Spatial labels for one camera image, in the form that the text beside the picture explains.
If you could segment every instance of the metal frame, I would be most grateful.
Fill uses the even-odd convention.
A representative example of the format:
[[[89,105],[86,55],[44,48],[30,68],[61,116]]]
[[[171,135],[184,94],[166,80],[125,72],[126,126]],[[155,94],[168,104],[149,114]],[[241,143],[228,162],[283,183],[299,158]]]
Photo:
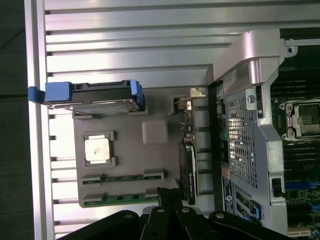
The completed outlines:
[[[28,86],[44,89],[47,81],[44,1],[25,0],[25,34]],[[29,103],[30,157],[34,238],[53,239],[51,165],[48,110]]]
[[[230,179],[260,204],[264,215],[262,225],[286,235],[286,199],[275,196],[273,190],[274,179],[280,180],[282,192],[285,188],[282,139],[273,127],[270,96],[270,86],[278,77],[284,52],[279,29],[246,32],[213,65],[213,79],[209,79],[209,84],[223,81],[227,122],[233,120],[230,116],[239,115],[235,119],[249,126],[231,123],[228,128]]]
[[[204,86],[209,65],[241,33],[319,26],[319,3],[279,2],[24,0],[28,85],[43,90],[47,81],[136,79],[144,88]],[[77,23],[97,16],[109,19]],[[61,237],[122,209],[79,207],[71,115],[30,103],[29,119],[36,240]],[[214,196],[197,202],[204,212],[212,211]],[[139,212],[144,207],[126,208]]]

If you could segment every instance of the metal mesh grille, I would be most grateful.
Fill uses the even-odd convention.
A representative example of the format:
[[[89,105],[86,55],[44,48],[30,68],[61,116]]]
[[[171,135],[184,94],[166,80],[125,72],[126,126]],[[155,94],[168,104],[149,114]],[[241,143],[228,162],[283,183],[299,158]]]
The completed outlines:
[[[231,173],[257,188],[254,113],[247,110],[245,98],[226,104]]]

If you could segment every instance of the black mechanical arm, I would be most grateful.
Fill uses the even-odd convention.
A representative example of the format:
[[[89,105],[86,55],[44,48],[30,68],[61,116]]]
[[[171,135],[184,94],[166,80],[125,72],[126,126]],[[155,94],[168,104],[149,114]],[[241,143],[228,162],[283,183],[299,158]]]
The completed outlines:
[[[60,240],[289,240],[259,224],[227,212],[213,212],[205,218],[201,211],[184,207],[178,188],[158,188],[159,206],[144,210],[139,217],[123,210]]]

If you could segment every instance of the gray metal surface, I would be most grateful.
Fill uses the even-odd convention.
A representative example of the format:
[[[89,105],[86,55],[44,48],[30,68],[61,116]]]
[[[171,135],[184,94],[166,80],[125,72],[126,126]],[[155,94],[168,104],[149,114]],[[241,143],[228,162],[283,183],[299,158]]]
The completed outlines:
[[[225,95],[266,82],[284,61],[279,29],[253,30],[241,35],[213,64],[208,84],[223,80]]]
[[[319,10],[319,3],[297,0],[25,0],[28,85],[123,79],[144,88],[206,85],[209,65],[241,33],[318,27]],[[29,113],[35,239],[58,238],[122,210],[79,206],[72,116],[56,110],[49,119],[33,103]],[[213,202],[212,195],[197,199],[203,212],[213,211]],[[147,206],[125,208],[139,213]]]
[[[257,109],[247,110],[245,90],[224,100],[229,133],[230,179],[261,206],[263,226],[287,234],[286,200],[281,196],[275,197],[272,187],[272,180],[279,179],[284,192],[282,140],[272,123],[261,124]]]
[[[79,203],[84,206],[83,197],[106,193],[107,195],[143,194],[147,189],[177,188],[176,180],[180,178],[178,143],[183,138],[180,123],[182,114],[171,114],[171,97],[188,95],[188,87],[148,88],[145,89],[148,114],[136,115],[107,115],[98,119],[74,120],[74,139],[76,169],[78,178]],[[160,144],[144,144],[142,126],[144,121],[165,120],[169,125],[168,141]],[[84,136],[101,135],[105,131],[114,131],[116,140],[113,141],[114,155],[118,165],[109,167],[105,164],[87,166],[84,159]],[[151,169],[165,170],[164,179],[141,180],[131,182],[109,182],[104,184],[83,185],[83,176],[108,177],[142,175]]]

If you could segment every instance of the motherboard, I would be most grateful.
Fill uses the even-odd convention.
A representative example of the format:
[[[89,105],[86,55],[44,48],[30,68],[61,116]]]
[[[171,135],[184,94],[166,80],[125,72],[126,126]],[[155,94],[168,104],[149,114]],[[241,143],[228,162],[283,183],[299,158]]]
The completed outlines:
[[[283,140],[288,225],[311,230],[320,223],[319,73],[280,71],[271,86],[273,126]]]

